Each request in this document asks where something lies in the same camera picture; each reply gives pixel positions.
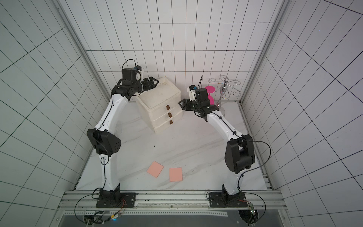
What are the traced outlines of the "white plastic drawer cabinet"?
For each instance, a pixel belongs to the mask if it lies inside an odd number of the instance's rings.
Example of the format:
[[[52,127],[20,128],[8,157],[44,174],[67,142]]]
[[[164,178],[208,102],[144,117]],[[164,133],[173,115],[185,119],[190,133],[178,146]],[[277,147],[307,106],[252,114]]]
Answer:
[[[168,78],[159,79],[159,84],[149,91],[134,97],[143,121],[160,133],[182,118],[179,106],[181,91]]]

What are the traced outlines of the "pink sticky notes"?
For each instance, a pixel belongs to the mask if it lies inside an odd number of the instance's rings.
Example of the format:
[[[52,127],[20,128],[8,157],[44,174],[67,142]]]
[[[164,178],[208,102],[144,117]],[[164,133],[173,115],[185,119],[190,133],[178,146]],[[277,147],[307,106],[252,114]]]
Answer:
[[[170,168],[169,169],[169,181],[170,182],[180,182],[183,180],[182,168]]]
[[[161,165],[156,161],[153,161],[149,166],[149,168],[147,169],[147,173],[153,176],[154,178],[158,178],[163,169],[164,169],[163,165]]]

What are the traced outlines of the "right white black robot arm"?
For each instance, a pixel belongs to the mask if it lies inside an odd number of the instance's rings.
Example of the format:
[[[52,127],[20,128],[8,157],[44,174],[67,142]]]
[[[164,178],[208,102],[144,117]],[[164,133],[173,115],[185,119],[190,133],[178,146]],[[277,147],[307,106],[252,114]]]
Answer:
[[[189,98],[181,100],[179,106],[184,111],[193,111],[214,127],[226,142],[225,164],[227,177],[220,193],[208,193],[210,206],[248,207],[245,193],[240,191],[243,174],[255,163],[254,145],[251,136],[243,135],[222,115],[216,105],[212,105],[206,88],[189,87]]]

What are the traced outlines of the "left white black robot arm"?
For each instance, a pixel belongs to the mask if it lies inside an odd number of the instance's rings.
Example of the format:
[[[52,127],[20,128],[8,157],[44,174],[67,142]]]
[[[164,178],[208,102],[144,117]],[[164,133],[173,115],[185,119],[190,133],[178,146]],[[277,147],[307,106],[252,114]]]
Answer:
[[[111,99],[100,122],[88,129],[87,137],[99,155],[102,166],[103,186],[99,189],[97,208],[133,207],[135,193],[121,193],[117,177],[117,152],[122,142],[114,133],[123,109],[135,94],[154,89],[159,80],[149,77],[143,80],[120,79],[111,91]]]

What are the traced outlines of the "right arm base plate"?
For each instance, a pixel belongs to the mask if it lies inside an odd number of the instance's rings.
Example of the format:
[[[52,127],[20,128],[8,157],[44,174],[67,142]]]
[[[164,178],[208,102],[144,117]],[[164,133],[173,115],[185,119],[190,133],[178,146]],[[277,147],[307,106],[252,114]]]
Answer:
[[[229,195],[224,192],[207,192],[206,198],[211,208],[247,208],[248,202],[244,193]]]

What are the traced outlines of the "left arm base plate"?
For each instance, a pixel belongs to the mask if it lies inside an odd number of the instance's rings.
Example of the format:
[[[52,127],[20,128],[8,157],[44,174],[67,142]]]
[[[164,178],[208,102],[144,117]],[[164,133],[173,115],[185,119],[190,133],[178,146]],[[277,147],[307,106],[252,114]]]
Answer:
[[[136,200],[136,193],[118,193],[115,195],[100,195],[97,199],[97,208],[133,208]]]

